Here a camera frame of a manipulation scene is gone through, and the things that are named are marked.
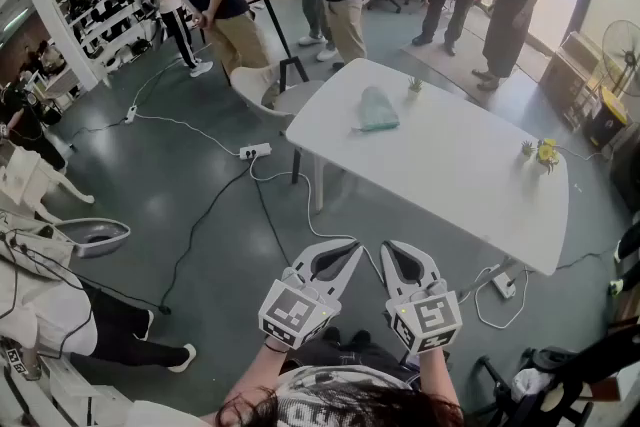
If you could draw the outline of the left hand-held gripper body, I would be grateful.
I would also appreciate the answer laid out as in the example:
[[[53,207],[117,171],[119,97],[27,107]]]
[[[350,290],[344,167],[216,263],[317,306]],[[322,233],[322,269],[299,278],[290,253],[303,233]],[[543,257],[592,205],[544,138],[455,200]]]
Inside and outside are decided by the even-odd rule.
[[[276,279],[258,313],[258,327],[290,349],[317,336],[341,312],[342,272],[304,276],[288,266]]]

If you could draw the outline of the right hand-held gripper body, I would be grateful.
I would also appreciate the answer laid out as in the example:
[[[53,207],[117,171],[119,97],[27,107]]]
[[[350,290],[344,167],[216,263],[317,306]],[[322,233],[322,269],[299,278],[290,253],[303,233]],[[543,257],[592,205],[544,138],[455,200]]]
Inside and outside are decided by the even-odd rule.
[[[450,345],[462,328],[456,293],[440,278],[386,302],[390,327],[410,355]]]

